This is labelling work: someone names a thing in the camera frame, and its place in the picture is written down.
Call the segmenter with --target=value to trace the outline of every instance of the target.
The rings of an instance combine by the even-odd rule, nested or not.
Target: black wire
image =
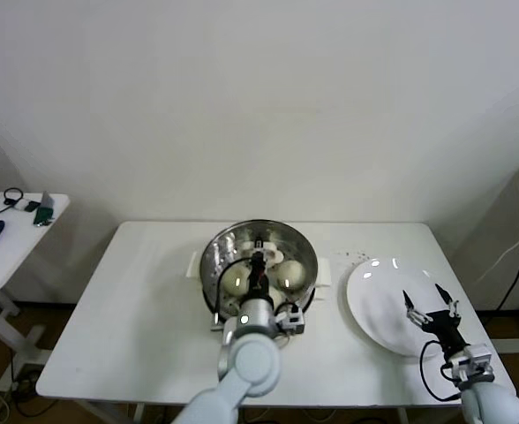
[[[436,394],[428,386],[428,383],[426,382],[426,379],[425,379],[425,370],[424,370],[424,367],[423,367],[423,362],[425,360],[426,348],[428,346],[430,346],[430,345],[439,345],[439,344],[440,344],[440,342],[437,341],[437,340],[430,340],[430,341],[426,342],[424,347],[422,348],[422,352],[420,353],[420,360],[418,361],[418,365],[420,367],[420,378],[422,378],[422,383],[425,385],[426,390],[428,391],[428,393],[430,393],[430,396],[432,396],[433,398],[435,398],[439,402],[450,402],[452,400],[459,399],[461,395],[459,393],[456,393],[456,394],[454,394],[452,396],[448,396],[448,397],[436,396]]]
[[[499,312],[500,309],[503,307],[503,305],[504,305],[505,302],[507,301],[508,296],[510,295],[511,291],[513,291],[513,289],[515,288],[516,283],[518,283],[518,279],[519,279],[519,269],[518,269],[518,271],[516,272],[515,281],[513,281],[513,283],[510,285],[510,287],[508,288],[507,292],[505,293],[505,297],[504,297],[503,300],[500,302],[500,304],[497,306],[497,308],[494,310],[495,313]],[[484,325],[484,326],[487,325],[489,322],[491,322],[492,319],[493,319],[493,317],[490,316],[489,318],[487,318],[487,320],[485,320],[485,324],[483,324],[483,325]]]
[[[44,413],[46,413],[47,411],[49,411],[54,406],[56,406],[56,404],[59,402],[59,399],[54,400],[51,404],[49,404],[48,406],[46,406],[44,409],[42,409],[41,411],[39,411],[37,413],[25,413],[24,411],[22,411],[22,408],[20,408],[21,403],[28,402],[28,401],[40,396],[40,395],[38,395],[38,392],[36,391],[36,381],[37,380],[35,381],[31,377],[31,375],[33,375],[33,374],[38,374],[38,376],[40,376],[40,375],[39,375],[38,371],[32,370],[32,371],[29,371],[29,372],[25,373],[24,375],[22,375],[19,379],[15,380],[14,363],[13,363],[14,358],[13,358],[12,350],[10,348],[9,348],[9,353],[11,355],[11,380],[12,380],[12,382],[17,382],[19,384],[17,390],[15,392],[13,392],[13,394],[12,394],[12,400],[14,400],[14,406],[15,406],[16,410],[19,412],[19,414],[25,418],[37,418],[37,417],[43,415]],[[27,390],[20,391],[21,387],[23,385],[23,382],[26,382],[26,381],[28,381],[28,383],[29,383],[29,385],[27,386]]]
[[[250,420],[250,421],[248,421],[245,418],[245,409],[242,409],[242,421],[244,422],[244,424],[280,424],[280,422],[276,421],[276,420],[260,420],[260,421]]]
[[[460,382],[461,380],[459,378],[452,378],[448,375],[446,375],[446,373],[444,371],[446,371],[446,369],[448,369],[448,367],[446,366],[446,364],[442,365],[440,367],[440,374],[442,374],[442,377],[444,377],[446,380],[448,380],[449,382]]]
[[[12,197],[9,197],[7,195],[9,192],[18,192],[19,193],[19,197],[17,199],[13,199]],[[3,197],[4,197],[5,205],[7,204],[6,203],[7,201],[10,201],[10,204],[6,208],[1,209],[0,210],[0,214],[2,214],[3,212],[5,212],[5,211],[7,211],[9,209],[14,208],[19,201],[24,199],[24,192],[22,190],[20,190],[18,187],[9,187],[6,190],[4,190]]]

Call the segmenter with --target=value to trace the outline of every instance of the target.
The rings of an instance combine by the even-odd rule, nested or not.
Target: floor
[[[55,346],[56,341],[64,329],[67,320],[71,316],[70,309],[58,309],[58,308],[46,308],[46,307],[23,307],[22,313],[16,318],[9,318],[9,321],[19,331],[26,334],[30,328],[37,324],[43,323],[47,325],[47,331],[44,334],[40,347],[45,349],[51,349]],[[519,320],[513,318],[495,318],[493,319],[488,327],[491,337],[519,337]],[[5,370],[10,353],[8,348],[0,342],[0,376]],[[519,394],[519,355],[503,355],[503,362],[508,369],[511,377],[515,382],[516,389]],[[50,400],[47,399],[35,399],[29,403],[26,403],[22,407],[25,413],[33,414],[37,411],[42,410],[45,406],[50,404]],[[129,414],[133,415],[134,405],[120,405],[120,407]],[[144,416],[144,423],[170,423],[173,418],[178,414],[179,408],[169,407],[163,408],[161,406],[149,406]],[[425,413],[424,410],[411,410],[408,411],[411,419],[417,418],[420,414]],[[248,421],[255,421],[261,414],[261,420],[273,420],[280,424],[288,424],[294,422],[319,422],[311,420],[305,416],[301,410],[291,409],[274,409],[267,411],[264,409],[246,409],[245,418]],[[329,411],[311,410],[310,414],[314,419],[324,419],[328,416]],[[366,418],[366,417],[378,417],[381,420],[364,420],[364,424],[398,424],[398,419],[395,410],[339,410],[333,417],[325,421],[330,424],[352,424],[354,421]],[[71,401],[59,401],[53,408],[44,413],[38,418],[24,418],[17,412],[13,407],[11,408],[11,415],[7,421],[8,423],[30,423],[30,424],[41,424],[41,423],[80,423],[80,424],[98,424],[101,423],[96,417],[90,413],[84,411],[81,407]],[[461,417],[454,418],[449,424],[463,424],[464,421]]]

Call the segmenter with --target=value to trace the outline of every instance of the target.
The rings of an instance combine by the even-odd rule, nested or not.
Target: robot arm
[[[418,312],[404,291],[407,317],[424,332],[440,341],[446,364],[451,369],[454,386],[461,392],[462,410],[469,424],[519,424],[519,398],[510,390],[495,384],[491,352],[484,344],[465,343],[457,327],[461,316],[447,291],[436,288],[448,310],[429,314]]]
[[[215,389],[200,392],[173,421],[175,424],[236,424],[244,399],[266,395],[279,381],[281,354],[273,338],[281,332],[296,334],[305,329],[303,311],[296,305],[283,305],[275,315],[263,254],[254,254],[250,264],[250,289],[240,312],[224,323],[220,382]]]
[[[218,386],[200,392],[173,421],[175,424],[236,424],[237,408],[244,398],[263,396],[279,381],[279,348],[262,334],[242,336],[230,347],[228,367]]]

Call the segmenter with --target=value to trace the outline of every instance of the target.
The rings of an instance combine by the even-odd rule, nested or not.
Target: stainless steel pot
[[[314,296],[318,263],[311,243],[303,234],[277,221],[257,219],[235,223],[214,236],[200,259],[200,279],[203,283],[205,301],[211,312],[216,312],[214,305],[217,291],[220,289],[218,312],[224,321],[231,316],[236,316],[240,305],[238,296],[222,289],[220,283],[222,273],[235,263],[246,264],[244,258],[251,256],[253,250],[251,246],[256,246],[258,240],[265,246],[269,244],[272,249],[274,246],[278,251],[273,255],[274,259],[268,261],[266,270],[270,292],[273,291],[276,295],[274,298],[281,297],[281,294],[283,300],[296,303],[306,311]],[[302,265],[301,270],[304,272],[301,281],[304,279],[304,282],[300,287],[293,289],[289,285],[286,287],[285,284],[278,284],[278,276],[281,274],[278,274],[278,270],[282,269],[281,266],[286,261],[297,261]],[[274,299],[274,301],[276,307],[278,300]]]

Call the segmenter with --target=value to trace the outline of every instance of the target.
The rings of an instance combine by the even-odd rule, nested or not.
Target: white table
[[[210,331],[211,314],[199,284],[187,279],[185,271],[192,253],[228,225],[123,223],[41,374],[39,393],[94,402],[173,405],[215,386],[221,334]],[[319,257],[330,260],[332,286],[327,298],[313,302],[306,312],[305,333],[282,350],[277,387],[264,397],[247,399],[246,405],[440,405],[425,391],[417,360],[374,343],[347,309],[343,274],[357,252],[399,257],[432,271],[460,300],[460,329],[466,340],[493,348],[425,225],[291,225],[311,241]],[[440,377],[442,362],[441,355],[428,360],[425,371],[432,389],[444,397],[455,388]],[[514,390],[494,350],[493,368],[496,381]]]
[[[56,220],[69,205],[69,198],[64,194],[51,194],[54,199],[54,219]],[[25,199],[40,201],[41,193],[25,193]],[[0,193],[0,209],[5,208],[4,197]],[[0,339],[17,353],[14,358],[15,373],[27,363],[45,364],[49,351],[35,347],[35,343],[43,332],[42,326],[32,328],[27,337],[18,333],[4,320],[8,314],[15,315],[19,309],[6,296],[2,289],[14,272],[32,252],[35,246],[51,228],[33,225],[35,212],[27,213],[9,209],[0,214],[0,220],[5,221],[4,230],[0,235]],[[0,381],[0,391],[6,391],[11,385],[10,369],[7,368]]]

